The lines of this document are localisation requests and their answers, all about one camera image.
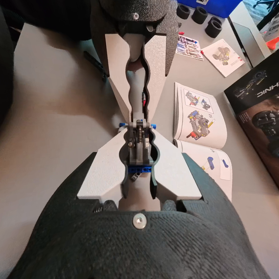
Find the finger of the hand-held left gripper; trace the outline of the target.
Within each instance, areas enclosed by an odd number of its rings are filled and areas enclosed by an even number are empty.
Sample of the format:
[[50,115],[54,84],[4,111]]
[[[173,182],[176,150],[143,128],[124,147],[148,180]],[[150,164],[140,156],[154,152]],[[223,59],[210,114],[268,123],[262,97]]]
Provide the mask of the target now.
[[155,35],[144,44],[142,58],[146,72],[144,116],[151,124],[166,81],[166,36]]
[[126,123],[131,122],[132,107],[129,101],[130,84],[126,66],[130,60],[130,47],[118,34],[105,34],[109,66],[109,82]]

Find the orange cone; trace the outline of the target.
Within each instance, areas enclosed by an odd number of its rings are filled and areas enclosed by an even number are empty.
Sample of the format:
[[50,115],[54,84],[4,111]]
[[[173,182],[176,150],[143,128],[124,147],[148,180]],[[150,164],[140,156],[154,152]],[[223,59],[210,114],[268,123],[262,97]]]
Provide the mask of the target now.
[[278,42],[279,42],[279,37],[276,37],[276,38],[266,42],[266,45],[270,50],[274,51],[276,49],[276,45]]

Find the long black lego beam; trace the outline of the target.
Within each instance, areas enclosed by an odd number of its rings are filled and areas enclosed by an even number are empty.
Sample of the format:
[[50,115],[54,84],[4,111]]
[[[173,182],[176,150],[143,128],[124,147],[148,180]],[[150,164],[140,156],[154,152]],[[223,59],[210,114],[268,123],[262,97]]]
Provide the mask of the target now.
[[106,82],[107,75],[102,64],[96,58],[94,58],[88,51],[83,51],[83,55],[87,61],[89,61],[95,68],[99,70],[99,72],[102,74],[102,81]]

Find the open lego instruction booklet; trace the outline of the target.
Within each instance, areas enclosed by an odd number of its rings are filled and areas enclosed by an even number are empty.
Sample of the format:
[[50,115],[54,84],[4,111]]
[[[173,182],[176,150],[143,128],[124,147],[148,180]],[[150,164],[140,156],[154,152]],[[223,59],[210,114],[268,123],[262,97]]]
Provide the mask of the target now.
[[174,142],[232,201],[232,164],[222,151],[227,141],[224,117],[214,96],[175,82]]

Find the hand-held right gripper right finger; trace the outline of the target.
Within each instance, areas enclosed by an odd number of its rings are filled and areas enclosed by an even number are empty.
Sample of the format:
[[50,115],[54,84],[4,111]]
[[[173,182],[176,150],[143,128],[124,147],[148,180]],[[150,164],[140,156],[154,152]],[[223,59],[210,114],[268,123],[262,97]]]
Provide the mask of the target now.
[[160,201],[199,200],[202,194],[181,151],[155,129],[150,129],[151,173],[150,192]]

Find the grey and blue lego model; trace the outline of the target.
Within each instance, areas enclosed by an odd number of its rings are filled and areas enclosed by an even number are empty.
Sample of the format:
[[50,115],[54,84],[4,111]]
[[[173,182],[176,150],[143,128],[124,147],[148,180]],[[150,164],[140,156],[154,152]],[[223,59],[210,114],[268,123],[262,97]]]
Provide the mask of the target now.
[[151,173],[150,183],[157,185],[154,170],[157,155],[153,153],[153,128],[145,118],[119,124],[118,133],[127,129],[124,131],[125,143],[119,154],[125,166],[125,176],[121,185],[128,180],[128,174],[135,173]]

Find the person's left hand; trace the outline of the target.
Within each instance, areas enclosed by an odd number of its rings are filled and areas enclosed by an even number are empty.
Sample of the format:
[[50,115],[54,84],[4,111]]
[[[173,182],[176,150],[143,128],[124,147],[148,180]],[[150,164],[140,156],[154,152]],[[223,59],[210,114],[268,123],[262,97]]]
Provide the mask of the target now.
[[141,63],[141,59],[138,58],[136,61],[130,61],[127,65],[127,70],[128,71],[132,71],[132,72],[136,72],[139,69],[143,68],[143,65]]

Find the small white lego leaflet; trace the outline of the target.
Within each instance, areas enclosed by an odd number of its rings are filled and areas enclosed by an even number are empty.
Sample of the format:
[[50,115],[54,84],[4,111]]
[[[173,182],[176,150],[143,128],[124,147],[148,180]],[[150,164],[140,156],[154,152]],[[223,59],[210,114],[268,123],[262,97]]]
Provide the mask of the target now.
[[204,57],[225,78],[245,64],[245,61],[224,39],[220,39],[201,50],[204,52]]

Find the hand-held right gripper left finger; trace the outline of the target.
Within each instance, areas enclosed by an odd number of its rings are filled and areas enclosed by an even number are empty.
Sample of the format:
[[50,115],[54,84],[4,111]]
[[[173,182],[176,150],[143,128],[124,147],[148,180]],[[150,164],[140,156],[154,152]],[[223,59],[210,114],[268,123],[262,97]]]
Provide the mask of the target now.
[[95,199],[100,203],[112,200],[118,207],[122,199],[121,183],[125,177],[125,166],[119,157],[125,144],[127,128],[102,146],[89,168],[77,194],[79,199]]

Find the lego set cardboard box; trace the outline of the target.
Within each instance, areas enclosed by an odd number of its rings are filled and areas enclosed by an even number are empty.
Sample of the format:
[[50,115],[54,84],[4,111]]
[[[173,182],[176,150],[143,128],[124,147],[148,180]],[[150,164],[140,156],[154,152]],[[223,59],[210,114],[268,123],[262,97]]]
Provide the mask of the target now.
[[279,187],[279,50],[224,93],[236,120]]

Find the lego sticker sheet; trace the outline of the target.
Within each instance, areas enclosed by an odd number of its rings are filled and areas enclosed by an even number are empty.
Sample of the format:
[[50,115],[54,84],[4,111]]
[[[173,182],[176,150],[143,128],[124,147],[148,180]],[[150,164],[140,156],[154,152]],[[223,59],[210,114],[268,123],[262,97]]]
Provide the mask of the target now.
[[203,61],[199,41],[185,37],[184,35],[179,35],[176,54]]

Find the blue plastic bin with tag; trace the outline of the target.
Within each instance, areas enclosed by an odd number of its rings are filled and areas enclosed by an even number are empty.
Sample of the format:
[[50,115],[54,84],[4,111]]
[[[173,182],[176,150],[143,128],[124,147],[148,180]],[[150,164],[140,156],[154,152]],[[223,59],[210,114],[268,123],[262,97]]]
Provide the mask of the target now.
[[242,0],[177,0],[178,3],[188,7],[203,7],[209,14],[228,18]]

